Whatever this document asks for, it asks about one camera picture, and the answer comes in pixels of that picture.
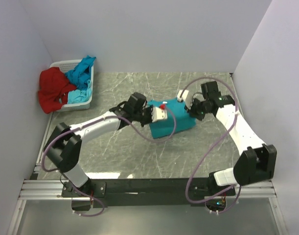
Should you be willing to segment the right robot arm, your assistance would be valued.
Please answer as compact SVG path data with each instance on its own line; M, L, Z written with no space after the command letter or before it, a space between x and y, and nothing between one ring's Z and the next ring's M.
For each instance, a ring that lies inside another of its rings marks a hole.
M234 167L212 172L207 178L207 189L219 195L231 185L246 186L270 180L274 176L277 150L267 145L241 115L234 95L222 95L216 81L201 84L203 100L188 90L178 93L177 100L185 103L185 110L192 118L203 120L213 114L234 141L239 159Z

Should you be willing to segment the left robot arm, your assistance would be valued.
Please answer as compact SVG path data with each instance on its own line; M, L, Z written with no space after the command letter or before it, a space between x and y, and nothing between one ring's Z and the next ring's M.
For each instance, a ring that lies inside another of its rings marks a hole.
M140 93L133 93L129 99L91 120L66 125L58 124L44 147L43 157L49 158L59 171L73 185L73 191L80 197L91 194L92 181L79 165L83 144L109 132L120 130L134 121L141 126L157 121L157 111Z

